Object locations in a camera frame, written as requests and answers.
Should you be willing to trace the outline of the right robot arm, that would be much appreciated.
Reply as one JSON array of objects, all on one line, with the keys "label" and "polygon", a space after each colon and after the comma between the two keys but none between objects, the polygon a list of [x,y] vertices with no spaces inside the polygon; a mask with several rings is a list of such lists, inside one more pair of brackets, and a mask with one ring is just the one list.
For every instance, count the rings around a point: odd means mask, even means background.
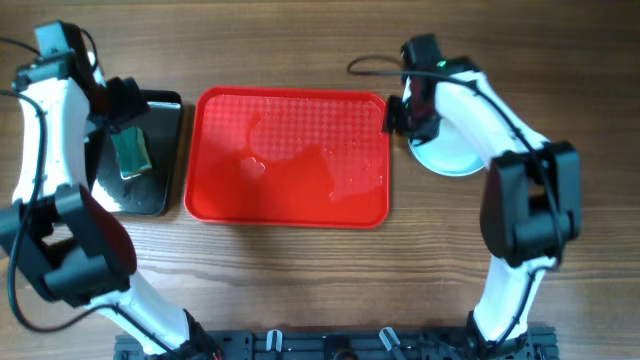
[{"label": "right robot arm", "polygon": [[483,293],[470,311],[466,351],[477,358],[521,351],[544,276],[557,270],[581,227],[580,158],[526,125],[469,59],[403,61],[402,96],[388,101],[385,129],[410,142],[429,170],[447,176],[487,169],[481,236],[491,255]]}]

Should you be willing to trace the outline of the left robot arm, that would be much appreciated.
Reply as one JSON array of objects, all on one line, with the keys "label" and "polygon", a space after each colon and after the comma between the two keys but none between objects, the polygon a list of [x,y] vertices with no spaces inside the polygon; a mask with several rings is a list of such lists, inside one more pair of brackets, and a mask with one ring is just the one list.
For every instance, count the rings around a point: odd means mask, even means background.
[{"label": "left robot arm", "polygon": [[[8,94],[19,100],[25,120],[21,174],[11,206],[1,212],[8,302],[17,322],[33,333],[54,333],[99,313],[149,357],[220,358],[220,347],[194,317],[138,272],[129,234],[91,195],[87,132],[104,134],[148,112],[135,81],[98,83],[85,60],[41,57],[17,70]],[[81,313],[58,325],[30,321],[19,304],[18,274],[43,300]]]}]

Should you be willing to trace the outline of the light blue plate back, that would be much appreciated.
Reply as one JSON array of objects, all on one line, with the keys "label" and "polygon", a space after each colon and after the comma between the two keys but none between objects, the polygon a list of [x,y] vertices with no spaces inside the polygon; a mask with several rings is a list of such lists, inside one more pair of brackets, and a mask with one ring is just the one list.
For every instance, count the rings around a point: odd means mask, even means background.
[{"label": "light blue plate back", "polygon": [[433,140],[419,144],[409,140],[415,159],[433,173],[447,177],[466,177],[481,171],[485,164],[472,144],[448,120],[440,123]]}]

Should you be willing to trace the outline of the green yellow sponge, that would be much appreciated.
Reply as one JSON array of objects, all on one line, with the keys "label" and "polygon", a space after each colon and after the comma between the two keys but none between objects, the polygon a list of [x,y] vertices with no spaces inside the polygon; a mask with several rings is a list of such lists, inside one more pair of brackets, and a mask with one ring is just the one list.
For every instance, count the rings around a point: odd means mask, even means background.
[{"label": "green yellow sponge", "polygon": [[111,135],[120,176],[128,180],[152,169],[144,132],[139,127],[124,129]]}]

